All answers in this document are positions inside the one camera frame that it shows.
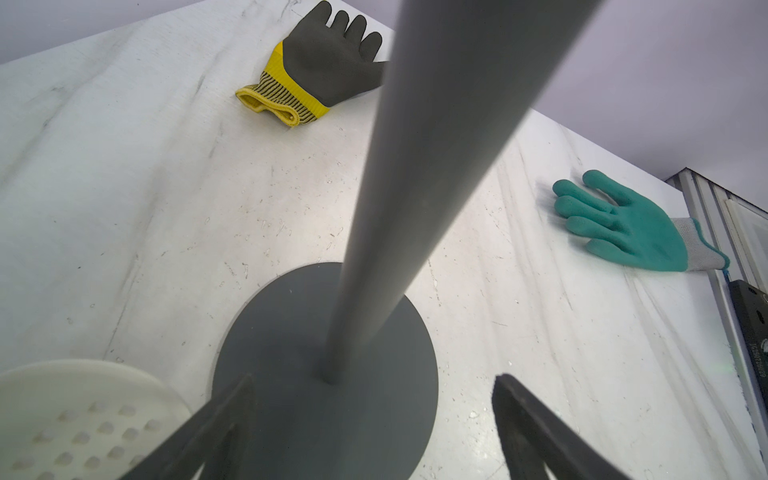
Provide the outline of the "dark grey utensil rack stand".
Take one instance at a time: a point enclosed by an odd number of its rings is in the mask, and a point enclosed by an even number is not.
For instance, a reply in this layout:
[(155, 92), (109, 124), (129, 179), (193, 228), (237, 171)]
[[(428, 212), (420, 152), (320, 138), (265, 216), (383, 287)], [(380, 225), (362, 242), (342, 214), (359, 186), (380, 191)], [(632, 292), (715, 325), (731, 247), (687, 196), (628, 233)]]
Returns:
[(406, 479), (438, 407), (406, 290), (593, 12), (593, 1), (402, 4), (341, 264), (264, 287), (213, 387), (249, 373), (242, 479)]

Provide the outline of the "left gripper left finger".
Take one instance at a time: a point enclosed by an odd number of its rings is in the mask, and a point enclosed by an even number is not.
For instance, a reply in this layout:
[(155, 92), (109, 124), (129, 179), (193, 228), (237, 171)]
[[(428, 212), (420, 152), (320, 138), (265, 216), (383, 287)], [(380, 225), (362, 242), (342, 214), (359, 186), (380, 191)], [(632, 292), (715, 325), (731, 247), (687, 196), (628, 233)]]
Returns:
[(241, 374), (122, 478), (236, 479), (254, 405), (252, 376)]

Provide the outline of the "cream skimmer mint handle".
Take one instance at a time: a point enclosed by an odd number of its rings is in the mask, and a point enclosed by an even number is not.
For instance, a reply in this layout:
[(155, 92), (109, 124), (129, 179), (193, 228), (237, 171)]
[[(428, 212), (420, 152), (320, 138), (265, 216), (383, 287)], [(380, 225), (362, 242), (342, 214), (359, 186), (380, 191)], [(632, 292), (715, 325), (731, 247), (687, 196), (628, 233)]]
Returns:
[(182, 397), (122, 364), (57, 360), (1, 376), (4, 479), (119, 479), (191, 416)]

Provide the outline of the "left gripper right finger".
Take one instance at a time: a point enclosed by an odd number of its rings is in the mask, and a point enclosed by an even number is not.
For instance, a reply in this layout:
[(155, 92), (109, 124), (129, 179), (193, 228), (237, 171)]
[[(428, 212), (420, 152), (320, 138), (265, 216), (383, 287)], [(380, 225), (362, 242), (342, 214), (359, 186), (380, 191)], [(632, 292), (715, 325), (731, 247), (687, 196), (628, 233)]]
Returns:
[(512, 479), (625, 479), (510, 374), (496, 377), (492, 407)]

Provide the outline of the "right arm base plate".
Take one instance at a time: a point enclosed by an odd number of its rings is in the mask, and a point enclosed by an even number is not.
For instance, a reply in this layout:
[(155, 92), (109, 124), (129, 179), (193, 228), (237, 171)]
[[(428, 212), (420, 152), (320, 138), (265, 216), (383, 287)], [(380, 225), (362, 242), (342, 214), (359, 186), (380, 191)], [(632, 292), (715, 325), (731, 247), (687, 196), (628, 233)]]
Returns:
[(743, 280), (730, 281), (728, 287), (758, 389), (767, 404), (767, 294)]

